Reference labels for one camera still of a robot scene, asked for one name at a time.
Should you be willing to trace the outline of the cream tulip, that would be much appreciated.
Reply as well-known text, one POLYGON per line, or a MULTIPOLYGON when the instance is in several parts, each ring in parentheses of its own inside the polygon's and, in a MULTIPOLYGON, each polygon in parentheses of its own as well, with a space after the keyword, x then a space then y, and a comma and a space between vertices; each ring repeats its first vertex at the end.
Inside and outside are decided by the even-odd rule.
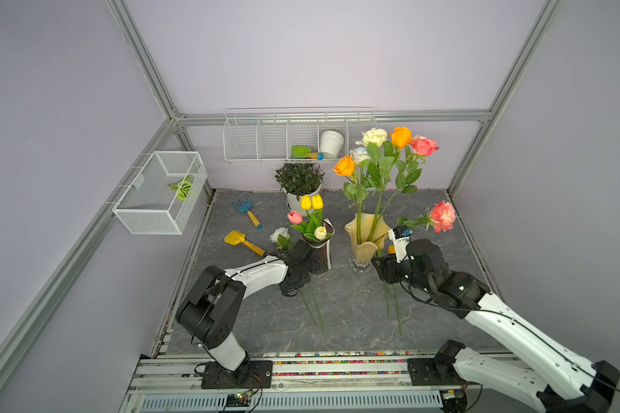
POLYGON ((327 242, 332 237, 332 233, 325 226, 319 226, 312 232, 305 232, 303 236, 308 242, 320 244, 327 242))

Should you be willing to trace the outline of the pink tulip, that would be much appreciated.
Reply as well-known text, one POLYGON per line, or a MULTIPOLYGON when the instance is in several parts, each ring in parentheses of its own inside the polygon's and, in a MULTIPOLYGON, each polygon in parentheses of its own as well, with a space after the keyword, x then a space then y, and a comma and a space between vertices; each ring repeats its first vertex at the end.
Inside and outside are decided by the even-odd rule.
POLYGON ((298 211, 292 211, 288 214, 288 220, 291 223, 291 227, 300 232, 304 237, 314 237, 317 225, 313 213, 302 215, 298 211))

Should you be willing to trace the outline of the orange rose short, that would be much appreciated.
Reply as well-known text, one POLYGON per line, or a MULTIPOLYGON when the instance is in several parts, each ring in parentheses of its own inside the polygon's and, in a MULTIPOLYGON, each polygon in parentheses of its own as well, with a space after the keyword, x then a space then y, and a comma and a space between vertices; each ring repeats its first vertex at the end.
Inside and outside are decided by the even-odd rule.
POLYGON ((339 160, 333 167, 336 175, 344 177, 348 183, 344 186, 344 196, 356 204, 356 243, 362 242, 362 215, 363 203, 368 196, 368 191, 363 183, 363 170, 356 165, 356 160, 347 155, 339 160))

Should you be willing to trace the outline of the pink rose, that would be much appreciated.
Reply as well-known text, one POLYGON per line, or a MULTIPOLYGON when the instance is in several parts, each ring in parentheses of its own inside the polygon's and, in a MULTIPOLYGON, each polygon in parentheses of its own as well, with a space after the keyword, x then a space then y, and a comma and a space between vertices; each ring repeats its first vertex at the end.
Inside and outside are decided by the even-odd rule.
MULTIPOLYGON (((426 137, 417 135, 409 140, 408 145, 404 147, 405 160, 403 161, 403 172, 401 172, 402 176, 406 179, 406 184, 402 189, 397 189, 394 194, 413 194, 418 191, 415 182, 422 174, 420 165, 425 163, 425 159, 438 151, 438 149, 437 142, 426 137)), ((396 225, 406 225, 409 228, 420 225, 428 230, 430 226, 434 226, 435 224, 435 220, 431 218, 431 215, 430 208, 427 208, 424 215, 420 215, 417 218, 409 218, 406 215, 401 215, 397 219, 396 225)))
MULTIPOLYGON (((375 209, 375 223, 378 220, 383 219, 383 214, 386 209, 389 207, 388 204, 385 206, 378 206, 375 209)), ((441 201, 439 204, 435 204, 431 210, 431 218, 435 220, 434 226, 432 226, 434 232, 447 232, 453 229, 454 223, 456 222, 456 211, 453 206, 449 202, 441 201)))

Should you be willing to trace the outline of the cream rose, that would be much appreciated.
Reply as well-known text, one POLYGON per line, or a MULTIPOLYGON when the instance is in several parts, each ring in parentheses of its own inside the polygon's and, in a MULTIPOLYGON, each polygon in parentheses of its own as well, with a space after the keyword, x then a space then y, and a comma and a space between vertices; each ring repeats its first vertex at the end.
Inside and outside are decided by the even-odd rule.
POLYGON ((388 141, 387 132, 383 129, 373 128, 363 133, 363 137, 356 143, 356 147, 367 147, 371 160, 364 161, 359 165, 363 170, 363 183, 368 195, 373 192, 378 194, 377 205, 382 206, 383 192, 388 184, 387 177, 382 170, 384 150, 382 146, 388 141))

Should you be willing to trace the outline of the white rose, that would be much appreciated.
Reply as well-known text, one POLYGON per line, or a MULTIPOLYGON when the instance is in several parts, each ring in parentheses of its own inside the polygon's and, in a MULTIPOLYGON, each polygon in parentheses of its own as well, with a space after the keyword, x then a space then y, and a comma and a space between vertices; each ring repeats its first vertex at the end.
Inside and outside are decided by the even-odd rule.
POLYGON ((361 165, 364 161, 371 160, 368 148, 363 146, 358 146, 356 149, 350 150, 350 156, 356 166, 361 165))

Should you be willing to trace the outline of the orange rose tall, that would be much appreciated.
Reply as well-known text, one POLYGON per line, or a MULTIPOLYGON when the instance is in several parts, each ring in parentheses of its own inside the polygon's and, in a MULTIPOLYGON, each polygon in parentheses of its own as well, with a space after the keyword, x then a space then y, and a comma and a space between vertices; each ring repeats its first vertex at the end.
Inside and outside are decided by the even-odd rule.
POLYGON ((410 148, 412 137, 412 132, 406 127, 396 127, 391 134, 381 134, 381 129, 377 129, 375 139, 368 144, 371 156, 368 181, 378 193, 375 218, 367 238, 369 242, 379 242, 382 235, 377 234, 378 227, 392 199, 414 183, 415 155, 410 148))

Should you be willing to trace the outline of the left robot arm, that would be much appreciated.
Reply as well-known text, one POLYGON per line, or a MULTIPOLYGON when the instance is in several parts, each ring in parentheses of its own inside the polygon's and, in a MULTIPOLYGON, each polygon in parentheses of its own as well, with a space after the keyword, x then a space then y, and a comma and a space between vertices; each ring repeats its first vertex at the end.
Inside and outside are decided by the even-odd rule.
POLYGON ((287 251, 239 268, 208 266, 179 305, 177 324, 220 367, 230 373, 244 369, 248 356, 233 334, 242 302, 267 287, 280 286, 286 294, 302 287, 309 282, 311 255, 311 246, 298 241, 287 251))

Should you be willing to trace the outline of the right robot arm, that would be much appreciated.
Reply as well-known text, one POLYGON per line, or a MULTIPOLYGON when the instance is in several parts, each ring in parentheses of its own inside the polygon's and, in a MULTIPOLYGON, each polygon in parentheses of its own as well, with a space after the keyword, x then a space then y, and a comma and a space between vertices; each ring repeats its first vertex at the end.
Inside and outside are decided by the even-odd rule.
POLYGON ((486 332, 526 365, 518 368, 449 340, 430 361, 409 361, 413 384, 474 382, 538 412, 611 408, 620 379, 617 368, 579 356, 542 333, 475 276, 450 269, 441 249, 429 240, 395 239, 394 253, 375 256, 372 264, 383 282, 399 284, 409 294, 427 294, 424 304, 486 332))

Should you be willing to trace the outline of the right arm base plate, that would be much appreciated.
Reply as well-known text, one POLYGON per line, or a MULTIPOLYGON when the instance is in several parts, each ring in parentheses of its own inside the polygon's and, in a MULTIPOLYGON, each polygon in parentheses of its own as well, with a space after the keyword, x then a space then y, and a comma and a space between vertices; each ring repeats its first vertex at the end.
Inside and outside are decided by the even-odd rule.
POLYGON ((407 370, 413 386, 452 385, 465 387, 452 363, 441 358, 412 358, 407 360, 407 370))

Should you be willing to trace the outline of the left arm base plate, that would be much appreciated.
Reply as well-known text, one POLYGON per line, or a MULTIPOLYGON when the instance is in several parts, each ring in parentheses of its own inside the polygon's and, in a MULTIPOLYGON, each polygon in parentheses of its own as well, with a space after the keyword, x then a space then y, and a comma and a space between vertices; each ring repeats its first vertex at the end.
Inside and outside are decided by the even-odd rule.
POLYGON ((201 373, 203 390, 268 389, 273 378, 272 361, 249 361, 229 371, 217 361, 204 363, 201 373))

